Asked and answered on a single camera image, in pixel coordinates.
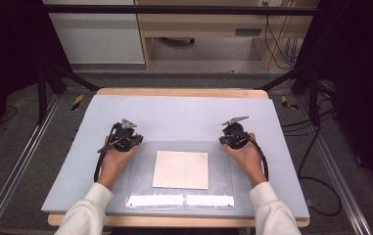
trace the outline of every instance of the person's hand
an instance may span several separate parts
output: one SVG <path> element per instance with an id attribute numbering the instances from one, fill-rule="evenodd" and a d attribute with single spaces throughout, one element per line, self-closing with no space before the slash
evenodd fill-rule
<path id="1" fill-rule="evenodd" d="M 250 136 L 256 139 L 253 133 L 250 133 Z M 261 155 L 253 143 L 248 142 L 241 149 L 232 149 L 227 144 L 224 144 L 224 146 L 226 153 L 231 155 L 247 174 L 253 188 L 259 185 L 259 183 L 267 181 L 262 172 Z"/>
<path id="2" fill-rule="evenodd" d="M 128 152 L 120 152 L 113 146 L 110 147 L 107 150 L 101 164 L 101 173 L 98 177 L 97 183 L 106 186 L 111 191 L 118 175 L 124 169 L 125 164 L 137 152 L 137 148 L 138 146 L 136 145 L 132 147 Z"/>

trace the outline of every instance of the person's arm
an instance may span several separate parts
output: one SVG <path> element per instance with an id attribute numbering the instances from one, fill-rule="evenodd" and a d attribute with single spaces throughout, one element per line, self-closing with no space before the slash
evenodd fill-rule
<path id="1" fill-rule="evenodd" d="M 83 200 L 76 202 L 65 214 L 55 234 L 101 234 L 105 209 L 113 197 L 113 186 L 125 164 L 136 153 L 137 146 L 123 153 L 111 147 L 101 164 L 101 173 L 96 183 Z"/>
<path id="2" fill-rule="evenodd" d="M 256 147 L 251 142 L 238 150 L 225 145 L 225 151 L 235 159 L 253 186 L 250 198 L 256 210 L 256 234 L 301 234 L 290 209 L 277 198 L 266 180 Z"/>

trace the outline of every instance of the wooden desk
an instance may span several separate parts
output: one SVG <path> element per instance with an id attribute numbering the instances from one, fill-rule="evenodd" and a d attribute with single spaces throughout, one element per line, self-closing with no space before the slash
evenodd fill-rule
<path id="1" fill-rule="evenodd" d="M 260 0 L 135 0 L 136 5 L 239 6 L 255 7 Z M 318 0 L 283 0 L 280 7 L 316 7 Z M 270 16 L 268 22 L 280 47 L 284 38 L 304 39 L 312 17 Z M 146 67 L 150 67 L 155 37 L 251 37 L 265 69 L 269 69 L 278 46 L 266 16 L 137 15 Z M 237 29 L 259 29 L 259 35 L 237 34 Z"/>
<path id="2" fill-rule="evenodd" d="M 191 96 L 191 97 L 228 97 L 268 99 L 265 91 L 240 89 L 136 89 L 104 88 L 99 95 L 148 95 L 148 96 Z M 48 222 L 59 226 L 63 213 L 50 213 Z M 138 216 L 107 215 L 105 226 L 118 227 L 254 227 L 253 218 L 191 217 L 191 216 Z M 309 225 L 309 219 L 297 220 L 299 227 Z"/>

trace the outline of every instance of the black and yellow object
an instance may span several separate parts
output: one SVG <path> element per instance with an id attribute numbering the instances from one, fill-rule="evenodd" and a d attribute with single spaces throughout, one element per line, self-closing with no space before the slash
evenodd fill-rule
<path id="1" fill-rule="evenodd" d="M 72 111 L 77 111 L 79 108 L 79 105 L 82 102 L 83 95 L 78 95 L 75 99 L 75 102 L 73 102 Z"/>
<path id="2" fill-rule="evenodd" d="M 281 96 L 281 105 L 283 107 L 288 107 L 290 109 L 293 109 L 293 110 L 298 110 L 299 109 L 299 106 L 298 105 L 290 105 L 288 102 L 287 102 L 287 99 L 285 96 Z"/>

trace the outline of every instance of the white sleeve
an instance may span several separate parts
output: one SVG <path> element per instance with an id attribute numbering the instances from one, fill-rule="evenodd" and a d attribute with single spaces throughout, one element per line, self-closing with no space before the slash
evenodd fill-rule
<path id="1" fill-rule="evenodd" d="M 67 211 L 55 234 L 101 234 L 105 209 L 112 197 L 108 188 L 94 183 L 85 198 Z"/>
<path id="2" fill-rule="evenodd" d="M 269 182 L 251 190 L 250 198 L 256 209 L 257 235 L 302 234 L 290 209 L 278 200 Z"/>

